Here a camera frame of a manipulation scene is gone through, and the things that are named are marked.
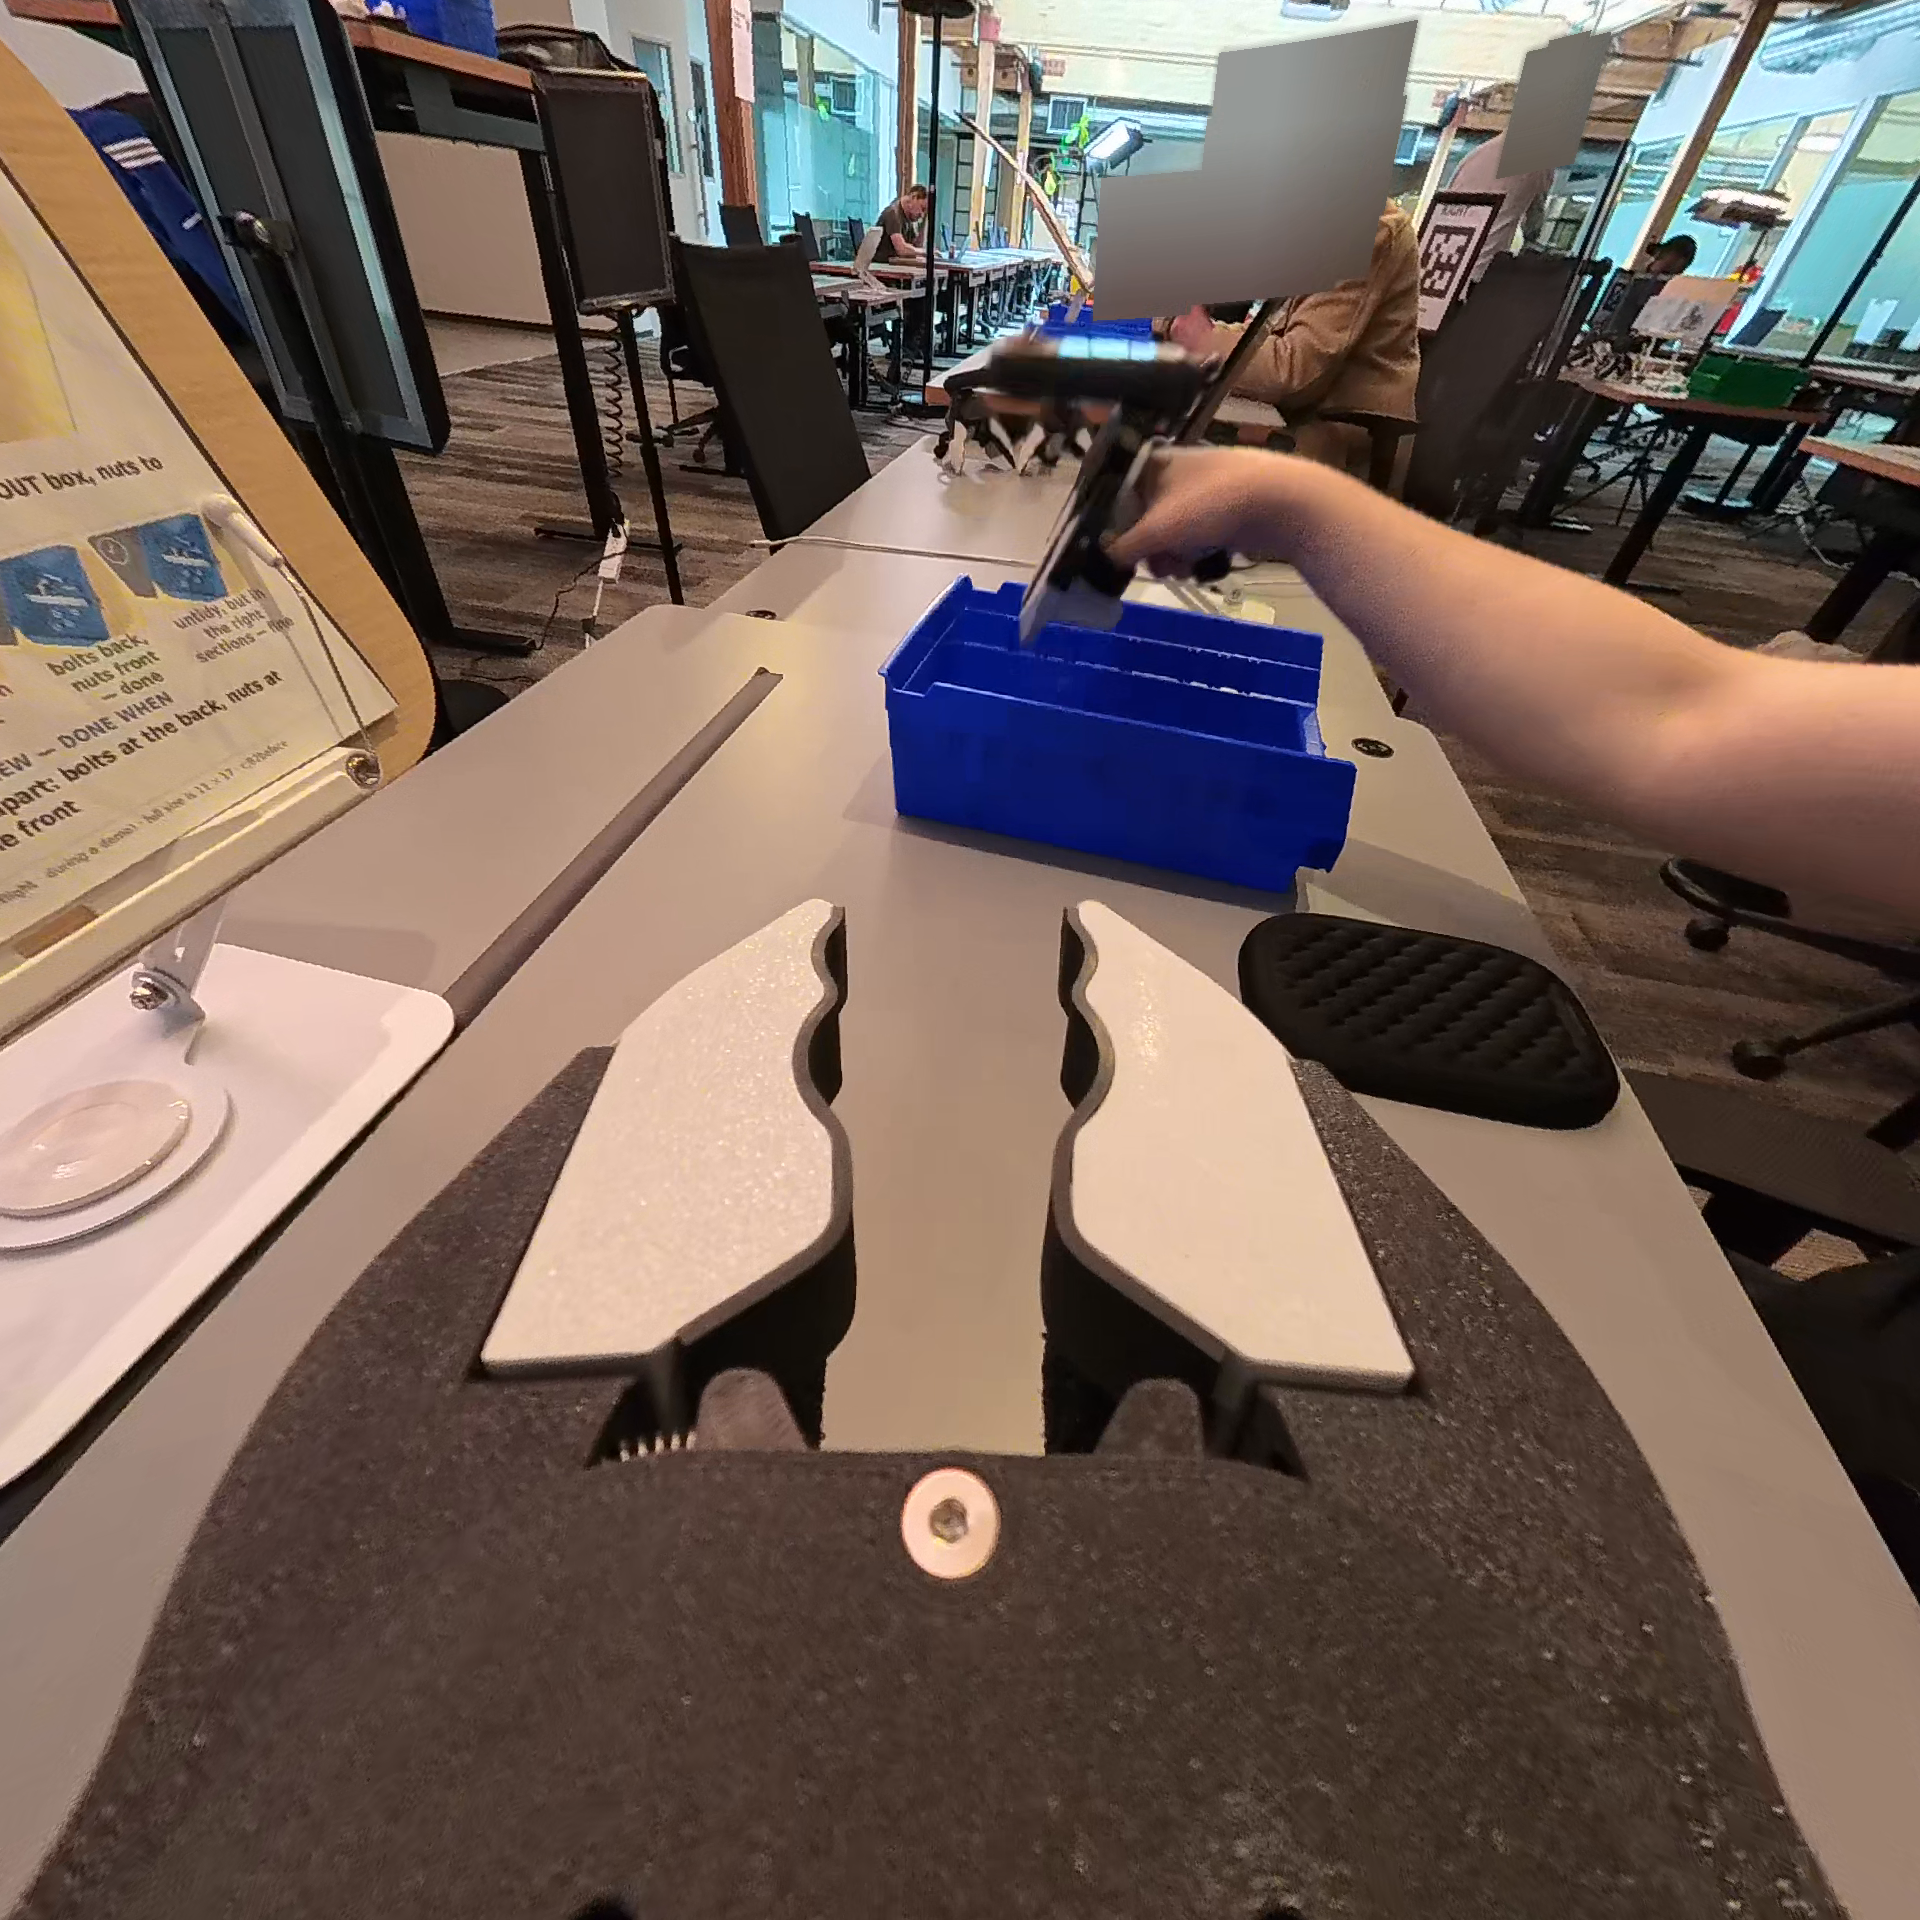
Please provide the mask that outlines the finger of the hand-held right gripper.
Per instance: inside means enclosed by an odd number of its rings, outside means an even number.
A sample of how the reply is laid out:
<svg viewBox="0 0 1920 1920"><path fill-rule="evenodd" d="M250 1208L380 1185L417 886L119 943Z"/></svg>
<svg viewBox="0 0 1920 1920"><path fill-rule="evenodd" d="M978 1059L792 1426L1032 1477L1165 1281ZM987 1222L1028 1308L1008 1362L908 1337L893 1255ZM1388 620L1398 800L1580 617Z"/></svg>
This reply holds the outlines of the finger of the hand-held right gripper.
<svg viewBox="0 0 1920 1920"><path fill-rule="evenodd" d="M1034 646L1049 625L1115 631L1127 588L1127 569L1109 566L1106 570L1096 570L1093 579L1072 573L1064 581L1058 581L1046 569L1038 569L1020 596L1020 646Z"/></svg>

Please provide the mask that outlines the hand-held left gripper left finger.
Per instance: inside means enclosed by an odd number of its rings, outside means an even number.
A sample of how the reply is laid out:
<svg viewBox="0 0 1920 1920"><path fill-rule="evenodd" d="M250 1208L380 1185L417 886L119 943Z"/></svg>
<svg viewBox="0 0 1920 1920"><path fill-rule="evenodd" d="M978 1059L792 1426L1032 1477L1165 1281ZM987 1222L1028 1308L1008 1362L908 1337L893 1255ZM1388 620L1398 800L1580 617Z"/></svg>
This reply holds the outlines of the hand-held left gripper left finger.
<svg viewBox="0 0 1920 1920"><path fill-rule="evenodd" d="M845 909L803 900L683 972L608 1068L506 1285L490 1376L661 1379L836 1255L854 1161L836 1111Z"/></svg>

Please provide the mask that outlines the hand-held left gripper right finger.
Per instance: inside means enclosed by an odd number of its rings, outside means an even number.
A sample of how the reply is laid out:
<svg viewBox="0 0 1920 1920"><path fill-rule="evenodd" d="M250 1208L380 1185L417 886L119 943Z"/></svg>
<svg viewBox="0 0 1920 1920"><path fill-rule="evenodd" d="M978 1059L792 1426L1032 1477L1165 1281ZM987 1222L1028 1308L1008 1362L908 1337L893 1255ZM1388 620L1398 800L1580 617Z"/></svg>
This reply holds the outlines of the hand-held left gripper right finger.
<svg viewBox="0 0 1920 1920"><path fill-rule="evenodd" d="M1221 1384L1403 1392L1411 1353L1283 1042L1096 900L1064 909L1063 1001L1064 1255Z"/></svg>

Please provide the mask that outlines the blue plastic bin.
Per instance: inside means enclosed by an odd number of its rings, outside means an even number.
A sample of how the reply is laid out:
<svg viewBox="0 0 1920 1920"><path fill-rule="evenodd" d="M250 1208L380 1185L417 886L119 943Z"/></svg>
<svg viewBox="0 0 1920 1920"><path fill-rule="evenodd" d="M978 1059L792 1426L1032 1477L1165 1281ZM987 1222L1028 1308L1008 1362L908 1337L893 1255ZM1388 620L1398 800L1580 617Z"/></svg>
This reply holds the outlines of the blue plastic bin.
<svg viewBox="0 0 1920 1920"><path fill-rule="evenodd" d="M1124 600L1026 641L1020 600L960 575L886 660L901 814L1256 892L1336 865L1321 633Z"/></svg>

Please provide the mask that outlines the person's right forearm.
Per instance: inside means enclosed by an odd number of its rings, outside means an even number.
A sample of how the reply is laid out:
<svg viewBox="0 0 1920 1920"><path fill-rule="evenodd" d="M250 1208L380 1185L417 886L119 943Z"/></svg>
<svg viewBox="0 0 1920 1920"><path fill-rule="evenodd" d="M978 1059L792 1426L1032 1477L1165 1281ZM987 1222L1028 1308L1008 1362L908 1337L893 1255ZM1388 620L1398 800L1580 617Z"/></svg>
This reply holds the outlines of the person's right forearm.
<svg viewBox="0 0 1920 1920"><path fill-rule="evenodd" d="M1280 535L1415 707L1514 778L1916 930L1912 665L1743 652L1319 467L1289 467Z"/></svg>

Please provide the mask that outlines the person's right hand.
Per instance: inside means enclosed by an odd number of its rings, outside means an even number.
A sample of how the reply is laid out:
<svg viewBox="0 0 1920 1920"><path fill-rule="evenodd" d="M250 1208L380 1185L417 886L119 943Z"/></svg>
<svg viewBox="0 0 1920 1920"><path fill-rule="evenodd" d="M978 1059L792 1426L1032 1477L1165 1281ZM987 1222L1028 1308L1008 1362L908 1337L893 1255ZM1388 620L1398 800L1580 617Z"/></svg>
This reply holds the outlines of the person's right hand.
<svg viewBox="0 0 1920 1920"><path fill-rule="evenodd" d="M1196 579L1210 555L1294 562L1312 552L1340 481L1330 467L1294 453L1162 449L1141 467L1137 510L1101 547L1116 566L1167 579Z"/></svg>

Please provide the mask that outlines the white printed sign board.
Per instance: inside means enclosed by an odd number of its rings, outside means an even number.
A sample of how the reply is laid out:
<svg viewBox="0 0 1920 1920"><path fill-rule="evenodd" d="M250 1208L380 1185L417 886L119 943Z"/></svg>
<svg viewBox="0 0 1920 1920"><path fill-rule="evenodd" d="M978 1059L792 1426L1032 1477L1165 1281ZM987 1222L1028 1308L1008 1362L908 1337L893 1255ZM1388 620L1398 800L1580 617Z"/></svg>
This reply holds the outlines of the white printed sign board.
<svg viewBox="0 0 1920 1920"><path fill-rule="evenodd" d="M1457 193L1453 187L1436 193L1428 204L1420 221L1415 285L1423 339L1436 337L1470 295L1500 206L1503 193Z"/></svg>

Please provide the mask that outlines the black mesh office chair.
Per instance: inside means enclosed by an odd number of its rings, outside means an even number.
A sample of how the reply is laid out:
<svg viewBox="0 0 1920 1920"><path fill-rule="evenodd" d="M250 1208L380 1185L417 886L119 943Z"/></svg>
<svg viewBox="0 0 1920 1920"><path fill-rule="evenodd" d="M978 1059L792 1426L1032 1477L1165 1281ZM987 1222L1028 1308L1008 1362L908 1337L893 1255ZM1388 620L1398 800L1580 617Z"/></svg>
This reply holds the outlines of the black mesh office chair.
<svg viewBox="0 0 1920 1920"><path fill-rule="evenodd" d="M1484 528L1500 510L1539 421L1569 334L1594 307L1611 258L1550 252L1496 258L1423 348L1420 428L1401 497L1453 523Z"/></svg>

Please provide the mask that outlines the black panel stand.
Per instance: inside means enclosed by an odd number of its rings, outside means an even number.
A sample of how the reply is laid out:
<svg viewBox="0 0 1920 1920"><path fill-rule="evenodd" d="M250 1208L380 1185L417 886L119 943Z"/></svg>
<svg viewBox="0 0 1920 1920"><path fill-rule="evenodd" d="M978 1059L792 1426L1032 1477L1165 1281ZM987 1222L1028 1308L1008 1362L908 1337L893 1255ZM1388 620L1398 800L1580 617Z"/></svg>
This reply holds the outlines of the black panel stand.
<svg viewBox="0 0 1920 1920"><path fill-rule="evenodd" d="M631 531L616 493L620 457L608 453L600 395L592 382L582 316L614 320L621 373L614 428L631 399L646 488L655 536L643 552L657 555L672 603L686 600L682 541L674 536L661 451L646 375L636 359L636 316L672 307L674 209L665 184L665 125L652 80L634 68L533 68L541 149L528 161L531 210L541 221L537 251L550 299L565 406L580 462L586 518L537 518L545 539L570 539L623 557Z"/></svg>
<svg viewBox="0 0 1920 1920"><path fill-rule="evenodd" d="M677 238L672 258L686 337L710 373L762 535L800 539L873 478L811 268L797 245Z"/></svg>

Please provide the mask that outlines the wooden top office desk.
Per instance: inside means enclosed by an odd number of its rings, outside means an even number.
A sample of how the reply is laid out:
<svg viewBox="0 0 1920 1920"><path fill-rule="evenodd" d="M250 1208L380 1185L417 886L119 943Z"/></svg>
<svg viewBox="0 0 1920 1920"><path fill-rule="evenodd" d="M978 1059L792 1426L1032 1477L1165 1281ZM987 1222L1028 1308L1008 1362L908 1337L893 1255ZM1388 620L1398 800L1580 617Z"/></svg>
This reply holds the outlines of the wooden top office desk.
<svg viewBox="0 0 1920 1920"><path fill-rule="evenodd" d="M420 307L549 329L541 221L528 197L528 161L541 149L533 76L382 18L348 20L348 37Z"/></svg>

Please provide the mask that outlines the printed instruction sheet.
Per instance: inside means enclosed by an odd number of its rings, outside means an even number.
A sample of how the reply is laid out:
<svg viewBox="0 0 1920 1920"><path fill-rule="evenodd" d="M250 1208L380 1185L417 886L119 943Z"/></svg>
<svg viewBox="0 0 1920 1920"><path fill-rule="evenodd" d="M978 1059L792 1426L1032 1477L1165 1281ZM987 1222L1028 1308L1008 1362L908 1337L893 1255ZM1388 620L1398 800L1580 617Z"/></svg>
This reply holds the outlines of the printed instruction sheet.
<svg viewBox="0 0 1920 1920"><path fill-rule="evenodd" d="M4 1020L382 784L398 701L6 176Z"/></svg>

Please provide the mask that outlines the wooden backboard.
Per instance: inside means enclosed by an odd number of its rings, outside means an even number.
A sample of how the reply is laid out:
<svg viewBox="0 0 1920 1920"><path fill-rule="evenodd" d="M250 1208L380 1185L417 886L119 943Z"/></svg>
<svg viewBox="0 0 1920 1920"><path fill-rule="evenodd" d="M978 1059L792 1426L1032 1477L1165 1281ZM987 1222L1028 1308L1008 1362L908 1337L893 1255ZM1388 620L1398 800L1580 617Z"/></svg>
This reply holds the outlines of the wooden backboard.
<svg viewBox="0 0 1920 1920"><path fill-rule="evenodd" d="M6 176L103 307L121 358L168 402L205 465L395 695L393 714L370 724L382 784L395 784L428 753L438 714L420 637L99 153L13 43L4 48L4 150Z"/></svg>

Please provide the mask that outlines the dark framed panel on stand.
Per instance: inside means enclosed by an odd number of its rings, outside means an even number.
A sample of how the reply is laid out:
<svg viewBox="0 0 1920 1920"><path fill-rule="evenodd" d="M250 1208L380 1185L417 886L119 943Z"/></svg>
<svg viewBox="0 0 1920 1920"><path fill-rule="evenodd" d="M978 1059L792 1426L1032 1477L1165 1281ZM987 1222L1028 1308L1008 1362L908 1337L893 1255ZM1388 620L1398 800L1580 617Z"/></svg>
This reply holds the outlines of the dark framed panel on stand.
<svg viewBox="0 0 1920 1920"><path fill-rule="evenodd" d="M528 658L454 620L398 451L450 416L348 29L322 1L116 4L236 279L283 419L417 637Z"/></svg>

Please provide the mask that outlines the blue striped jacket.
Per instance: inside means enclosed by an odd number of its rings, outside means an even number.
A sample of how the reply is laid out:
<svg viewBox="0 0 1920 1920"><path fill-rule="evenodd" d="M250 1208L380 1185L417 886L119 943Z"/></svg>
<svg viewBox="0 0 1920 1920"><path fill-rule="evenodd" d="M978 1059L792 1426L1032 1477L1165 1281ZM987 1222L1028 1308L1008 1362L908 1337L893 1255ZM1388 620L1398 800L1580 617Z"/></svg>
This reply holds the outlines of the blue striped jacket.
<svg viewBox="0 0 1920 1920"><path fill-rule="evenodd" d="M202 204L162 149L162 125L153 98L145 90L121 94L91 107L72 107L69 114L103 155L227 346L236 351L253 348L246 304Z"/></svg>

